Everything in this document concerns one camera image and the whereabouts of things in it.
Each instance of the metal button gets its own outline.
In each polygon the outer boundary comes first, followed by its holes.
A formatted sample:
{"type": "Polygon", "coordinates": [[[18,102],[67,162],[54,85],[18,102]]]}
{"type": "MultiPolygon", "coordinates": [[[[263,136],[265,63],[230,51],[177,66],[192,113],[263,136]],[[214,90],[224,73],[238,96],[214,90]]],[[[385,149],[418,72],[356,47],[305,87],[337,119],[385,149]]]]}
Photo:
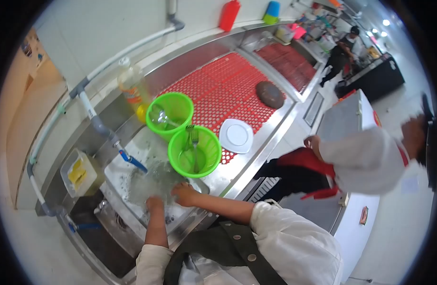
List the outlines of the metal button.
{"type": "Polygon", "coordinates": [[[255,254],[249,254],[249,256],[247,256],[247,260],[255,261],[256,260],[256,255],[255,254]]]}

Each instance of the pink container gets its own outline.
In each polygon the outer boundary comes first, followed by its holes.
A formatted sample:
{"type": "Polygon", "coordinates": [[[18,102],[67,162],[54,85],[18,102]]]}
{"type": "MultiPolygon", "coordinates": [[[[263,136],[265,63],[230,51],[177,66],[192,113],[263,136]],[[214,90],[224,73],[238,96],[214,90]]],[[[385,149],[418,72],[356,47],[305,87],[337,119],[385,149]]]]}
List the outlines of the pink container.
{"type": "Polygon", "coordinates": [[[290,28],[292,31],[295,32],[293,36],[295,40],[299,40],[307,32],[306,30],[304,30],[303,27],[298,26],[297,24],[292,24],[290,28]]]}

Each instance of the spoon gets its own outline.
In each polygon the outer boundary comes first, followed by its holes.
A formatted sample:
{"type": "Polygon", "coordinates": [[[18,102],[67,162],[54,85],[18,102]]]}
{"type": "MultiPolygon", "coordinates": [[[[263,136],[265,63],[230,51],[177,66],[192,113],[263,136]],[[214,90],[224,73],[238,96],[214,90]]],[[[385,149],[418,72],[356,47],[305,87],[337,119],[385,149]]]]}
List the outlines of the spoon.
{"type": "Polygon", "coordinates": [[[149,112],[149,117],[151,118],[151,121],[155,124],[167,123],[175,127],[179,126],[179,124],[171,121],[168,116],[166,116],[164,109],[157,104],[155,104],[152,108],[152,111],[149,112]]]}

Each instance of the hand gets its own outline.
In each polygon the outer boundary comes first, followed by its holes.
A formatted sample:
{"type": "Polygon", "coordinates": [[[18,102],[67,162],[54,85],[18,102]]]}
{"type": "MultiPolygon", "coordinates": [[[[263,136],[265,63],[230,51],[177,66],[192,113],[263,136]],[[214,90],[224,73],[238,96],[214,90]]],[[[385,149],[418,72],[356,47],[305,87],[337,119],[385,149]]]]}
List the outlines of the hand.
{"type": "Polygon", "coordinates": [[[171,190],[171,195],[177,195],[176,202],[184,207],[194,206],[194,198],[201,195],[198,191],[193,189],[193,186],[187,182],[176,184],[171,190]]]}
{"type": "Polygon", "coordinates": [[[314,141],[320,141],[320,137],[318,135],[311,135],[308,136],[305,140],[304,140],[304,145],[308,148],[312,148],[313,142],[314,141]]]}
{"type": "Polygon", "coordinates": [[[155,212],[165,211],[165,205],[163,204],[163,200],[158,196],[150,196],[149,199],[146,200],[146,206],[149,213],[153,214],[155,212]]]}

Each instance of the kitchen worker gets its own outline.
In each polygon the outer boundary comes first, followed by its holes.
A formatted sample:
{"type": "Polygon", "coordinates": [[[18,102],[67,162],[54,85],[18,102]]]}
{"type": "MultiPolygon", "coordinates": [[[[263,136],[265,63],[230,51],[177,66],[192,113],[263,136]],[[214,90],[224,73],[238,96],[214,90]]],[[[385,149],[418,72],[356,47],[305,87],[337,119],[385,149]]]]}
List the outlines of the kitchen worker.
{"type": "Polygon", "coordinates": [[[320,86],[323,87],[325,82],[333,79],[345,66],[347,62],[353,62],[358,58],[360,45],[355,44],[358,41],[359,29],[358,26],[353,26],[350,32],[341,38],[337,45],[331,49],[330,57],[326,63],[326,67],[332,66],[329,73],[323,77],[320,86]]]}
{"type": "MultiPolygon", "coordinates": [[[[434,129],[434,118],[425,94],[422,102],[423,114],[401,126],[402,140],[396,140],[376,126],[337,141],[309,136],[304,140],[306,147],[272,159],[258,170],[254,178],[281,178],[261,200],[280,201],[298,192],[307,193],[301,198],[305,199],[335,196],[339,190],[370,195],[391,191],[411,160],[426,167],[426,141],[428,130],[434,129]]],[[[429,167],[427,171],[428,175],[435,172],[429,167]]]]}
{"type": "Polygon", "coordinates": [[[163,201],[150,197],[146,240],[136,259],[137,285],[339,285],[339,244],[292,210],[202,194],[186,182],[171,194],[181,206],[203,208],[232,222],[191,232],[173,252],[163,201]]]}

